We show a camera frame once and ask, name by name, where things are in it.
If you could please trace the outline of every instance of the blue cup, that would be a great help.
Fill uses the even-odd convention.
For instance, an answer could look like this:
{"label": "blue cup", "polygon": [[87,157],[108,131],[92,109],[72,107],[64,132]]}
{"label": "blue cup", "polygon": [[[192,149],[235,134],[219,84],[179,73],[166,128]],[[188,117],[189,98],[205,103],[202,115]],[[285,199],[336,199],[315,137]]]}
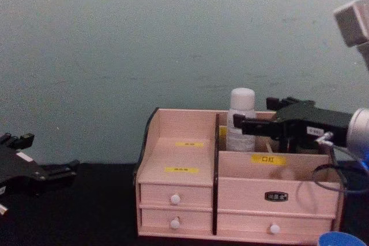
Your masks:
{"label": "blue cup", "polygon": [[367,246],[367,244],[348,233],[329,232],[319,237],[318,246]]}

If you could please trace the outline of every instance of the drawer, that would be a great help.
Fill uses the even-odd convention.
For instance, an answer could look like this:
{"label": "drawer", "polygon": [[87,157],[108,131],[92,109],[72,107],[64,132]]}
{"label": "drawer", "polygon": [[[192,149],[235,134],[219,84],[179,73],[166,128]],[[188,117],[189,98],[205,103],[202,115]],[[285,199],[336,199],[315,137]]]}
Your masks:
{"label": "drawer", "polygon": [[211,208],[212,188],[141,184],[141,203]]}
{"label": "drawer", "polygon": [[278,234],[320,235],[330,231],[331,224],[330,219],[218,214],[220,230],[259,232],[276,236]]}
{"label": "drawer", "polygon": [[[286,201],[266,199],[266,192],[288,194]],[[219,178],[218,209],[304,214],[322,218],[336,216],[338,192],[311,181]]]}
{"label": "drawer", "polygon": [[168,232],[175,232],[177,230],[210,231],[212,213],[207,211],[142,209],[142,225],[145,227],[163,228]]}

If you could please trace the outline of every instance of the yellow label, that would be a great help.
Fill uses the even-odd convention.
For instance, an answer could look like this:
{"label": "yellow label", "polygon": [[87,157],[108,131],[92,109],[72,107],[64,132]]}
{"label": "yellow label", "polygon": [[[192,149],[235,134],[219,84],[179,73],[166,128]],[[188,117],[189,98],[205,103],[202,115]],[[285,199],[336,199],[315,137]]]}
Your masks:
{"label": "yellow label", "polygon": [[186,173],[198,173],[198,168],[193,167],[166,167],[165,172],[186,172]]}
{"label": "yellow label", "polygon": [[274,164],[274,165],[286,165],[286,157],[282,156],[267,156],[260,154],[253,154],[251,156],[251,162],[259,164]]}
{"label": "yellow label", "polygon": [[227,134],[227,127],[226,126],[219,126],[219,137],[225,137]]}
{"label": "yellow label", "polygon": [[192,147],[203,147],[202,142],[176,142],[175,146],[192,146]]}

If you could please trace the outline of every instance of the gray wall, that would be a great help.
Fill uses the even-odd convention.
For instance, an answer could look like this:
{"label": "gray wall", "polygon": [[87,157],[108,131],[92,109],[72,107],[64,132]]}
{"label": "gray wall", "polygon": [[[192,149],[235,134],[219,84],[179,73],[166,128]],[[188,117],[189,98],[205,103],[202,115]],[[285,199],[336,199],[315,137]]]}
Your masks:
{"label": "gray wall", "polygon": [[351,0],[0,0],[0,131],[41,163],[135,162],[156,106],[227,109],[232,88],[369,107],[332,11]]}

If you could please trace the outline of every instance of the white drawer knob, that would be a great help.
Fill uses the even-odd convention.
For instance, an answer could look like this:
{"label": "white drawer knob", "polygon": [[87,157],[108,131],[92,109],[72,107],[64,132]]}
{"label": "white drawer knob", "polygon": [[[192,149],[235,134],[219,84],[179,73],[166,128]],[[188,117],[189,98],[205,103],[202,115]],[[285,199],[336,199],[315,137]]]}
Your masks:
{"label": "white drawer knob", "polygon": [[271,233],[279,233],[281,231],[281,227],[279,227],[277,224],[273,224],[270,226],[270,232]]}
{"label": "white drawer knob", "polygon": [[179,197],[178,194],[174,194],[174,195],[171,196],[171,203],[173,205],[178,205],[179,202],[180,202],[180,197]]}
{"label": "white drawer knob", "polygon": [[174,218],[172,221],[171,221],[171,228],[172,229],[178,229],[180,227],[180,224],[179,224],[179,218],[176,217]]}

